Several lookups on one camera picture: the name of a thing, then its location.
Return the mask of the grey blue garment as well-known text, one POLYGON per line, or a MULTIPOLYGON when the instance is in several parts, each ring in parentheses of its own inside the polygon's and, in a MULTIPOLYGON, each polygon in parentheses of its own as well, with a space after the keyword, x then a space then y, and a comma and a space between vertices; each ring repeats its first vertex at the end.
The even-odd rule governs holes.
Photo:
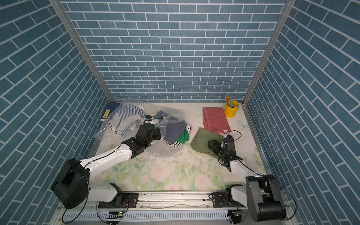
POLYGON ((176 139, 182 134, 187 124, 185 121, 168 123, 166 126, 165 140, 169 143, 174 143, 176 139))

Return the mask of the olive green garment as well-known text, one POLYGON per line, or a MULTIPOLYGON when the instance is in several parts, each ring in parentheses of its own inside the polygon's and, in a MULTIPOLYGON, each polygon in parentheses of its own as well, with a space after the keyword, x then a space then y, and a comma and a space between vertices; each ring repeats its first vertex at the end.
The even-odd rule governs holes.
POLYGON ((217 155, 208 148, 208 142, 216 140, 217 142, 222 143, 223 138, 224 137, 220 134, 208 131, 204 128, 199 128, 191 141, 190 146, 196 152, 217 158, 217 155))

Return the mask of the clear vacuum bag with valve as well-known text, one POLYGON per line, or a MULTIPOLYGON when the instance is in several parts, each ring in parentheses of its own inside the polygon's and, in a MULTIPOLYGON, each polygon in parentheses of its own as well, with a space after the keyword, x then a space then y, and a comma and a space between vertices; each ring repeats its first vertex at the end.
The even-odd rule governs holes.
POLYGON ((146 152, 159 158, 171 157, 189 140, 191 125, 180 109, 144 103, 145 112, 152 116, 152 123, 160 130, 160 140, 152 141, 146 152))

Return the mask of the red garment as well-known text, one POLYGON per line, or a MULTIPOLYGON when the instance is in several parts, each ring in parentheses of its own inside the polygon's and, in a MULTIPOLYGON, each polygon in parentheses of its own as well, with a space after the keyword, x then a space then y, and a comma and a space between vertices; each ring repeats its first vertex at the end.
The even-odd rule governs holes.
POLYGON ((204 129, 217 133, 228 134, 231 129, 221 107, 204 107, 202 109, 204 129))

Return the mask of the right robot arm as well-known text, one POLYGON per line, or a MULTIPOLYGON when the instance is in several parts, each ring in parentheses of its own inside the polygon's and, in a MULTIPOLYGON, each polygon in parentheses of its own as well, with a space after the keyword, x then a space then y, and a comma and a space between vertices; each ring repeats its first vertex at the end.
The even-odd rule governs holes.
POLYGON ((246 165, 243 158, 237 156, 235 140, 231 135, 224 137, 222 143, 216 140, 208 141, 208 149, 219 157, 220 163, 228 171, 245 182, 245 187, 230 188, 230 198, 247 207, 255 222, 287 218, 287 210, 276 178, 271 174, 261 174, 246 165))

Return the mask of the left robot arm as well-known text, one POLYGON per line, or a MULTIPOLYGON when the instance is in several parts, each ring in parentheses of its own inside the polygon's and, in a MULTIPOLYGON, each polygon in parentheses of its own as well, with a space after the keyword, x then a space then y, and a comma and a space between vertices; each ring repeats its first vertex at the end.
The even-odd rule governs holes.
POLYGON ((94 184, 91 180, 105 170, 142 154, 153 141, 160 139, 160 129, 151 123, 144 123, 134 137, 122 141, 110 151, 87 159, 71 158, 66 161, 51 190, 66 209, 73 209, 83 201, 118 208, 124 202, 123 190, 115 183, 94 184))

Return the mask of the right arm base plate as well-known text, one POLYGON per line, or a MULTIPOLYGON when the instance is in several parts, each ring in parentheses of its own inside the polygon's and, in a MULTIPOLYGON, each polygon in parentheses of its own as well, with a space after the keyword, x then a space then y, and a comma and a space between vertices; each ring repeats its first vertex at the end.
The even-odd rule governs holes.
POLYGON ((214 208, 245 208, 243 204, 233 200, 231 196, 226 192, 212 192, 208 195, 209 199, 212 201, 214 208))

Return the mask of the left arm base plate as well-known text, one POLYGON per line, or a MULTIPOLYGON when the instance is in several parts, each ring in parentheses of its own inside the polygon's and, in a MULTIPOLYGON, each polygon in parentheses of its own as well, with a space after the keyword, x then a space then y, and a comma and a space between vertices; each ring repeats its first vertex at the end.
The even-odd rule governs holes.
POLYGON ((138 197, 138 193, 117 194, 111 202, 99 202, 97 206, 100 209, 134 209, 137 206, 138 197))

